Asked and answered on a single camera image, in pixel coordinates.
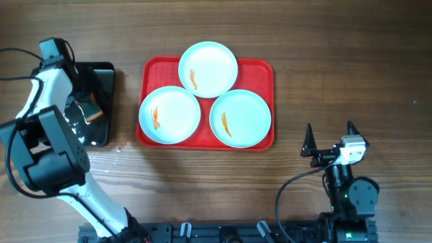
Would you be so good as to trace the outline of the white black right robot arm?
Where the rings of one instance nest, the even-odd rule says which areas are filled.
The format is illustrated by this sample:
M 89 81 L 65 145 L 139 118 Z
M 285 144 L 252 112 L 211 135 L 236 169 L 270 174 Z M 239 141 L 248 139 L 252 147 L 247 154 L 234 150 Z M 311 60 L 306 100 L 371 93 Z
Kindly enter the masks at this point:
M 317 148 L 311 125 L 300 155 L 311 157 L 310 166 L 324 171 L 324 183 L 332 212 L 321 213 L 315 223 L 315 242 L 378 241 L 377 226 L 371 220 L 378 203 L 379 185 L 365 176 L 354 177 L 352 166 L 360 163 L 370 144 L 347 123 L 348 134 L 331 149 Z

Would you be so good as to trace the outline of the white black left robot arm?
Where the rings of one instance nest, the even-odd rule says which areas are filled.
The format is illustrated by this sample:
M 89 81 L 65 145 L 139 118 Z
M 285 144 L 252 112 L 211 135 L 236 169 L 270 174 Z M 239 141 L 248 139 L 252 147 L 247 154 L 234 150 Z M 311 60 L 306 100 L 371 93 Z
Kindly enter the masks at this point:
M 77 79 L 75 68 L 59 65 L 29 76 L 32 90 L 23 110 L 1 124 L 7 176 L 24 196 L 69 204 L 94 227 L 99 242 L 150 242 L 150 234 L 97 184 L 86 149 L 63 116 Z

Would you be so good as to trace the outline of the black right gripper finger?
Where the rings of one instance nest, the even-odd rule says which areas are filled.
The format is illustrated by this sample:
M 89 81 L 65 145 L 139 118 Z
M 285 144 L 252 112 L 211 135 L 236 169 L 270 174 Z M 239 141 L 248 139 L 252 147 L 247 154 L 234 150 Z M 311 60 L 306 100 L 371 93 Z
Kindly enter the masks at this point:
M 370 147 L 369 142 L 367 141 L 367 139 L 356 129 L 355 125 L 353 124 L 353 122 L 351 120 L 348 120 L 347 122 L 347 131 L 349 135 L 359 135 L 362 137 L 362 139 L 365 142 L 365 146 L 366 147 Z
M 317 155 L 317 145 L 313 135 L 313 129 L 310 123 L 306 126 L 306 134 L 303 142 L 301 157 L 314 157 Z

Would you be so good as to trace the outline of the orange green sponge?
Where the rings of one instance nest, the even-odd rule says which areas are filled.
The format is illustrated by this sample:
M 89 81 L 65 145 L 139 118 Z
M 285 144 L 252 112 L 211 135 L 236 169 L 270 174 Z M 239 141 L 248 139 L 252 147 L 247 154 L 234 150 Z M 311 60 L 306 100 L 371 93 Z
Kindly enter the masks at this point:
M 103 116 L 103 111 L 97 104 L 95 95 L 92 93 L 84 100 L 78 102 L 86 123 L 90 123 Z

